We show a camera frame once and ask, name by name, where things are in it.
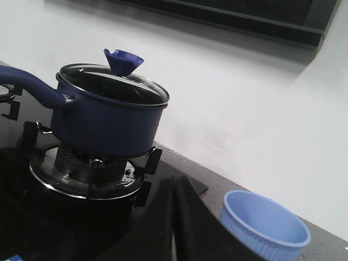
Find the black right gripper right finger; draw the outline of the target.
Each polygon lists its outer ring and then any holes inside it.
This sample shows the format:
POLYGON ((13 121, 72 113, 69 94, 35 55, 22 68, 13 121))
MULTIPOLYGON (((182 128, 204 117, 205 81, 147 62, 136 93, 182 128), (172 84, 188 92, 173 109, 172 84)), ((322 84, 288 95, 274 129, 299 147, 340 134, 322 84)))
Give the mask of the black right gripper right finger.
POLYGON ((173 228, 177 260, 263 260, 220 223, 189 179, 175 179, 173 228))

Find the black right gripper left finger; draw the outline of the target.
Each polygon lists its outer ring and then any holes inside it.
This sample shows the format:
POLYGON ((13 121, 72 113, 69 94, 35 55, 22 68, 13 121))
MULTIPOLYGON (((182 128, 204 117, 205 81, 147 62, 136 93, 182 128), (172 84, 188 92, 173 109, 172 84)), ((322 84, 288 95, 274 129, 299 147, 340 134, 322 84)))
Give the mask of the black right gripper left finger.
POLYGON ((173 179, 163 179, 154 198, 131 230, 97 260, 171 260, 173 179))

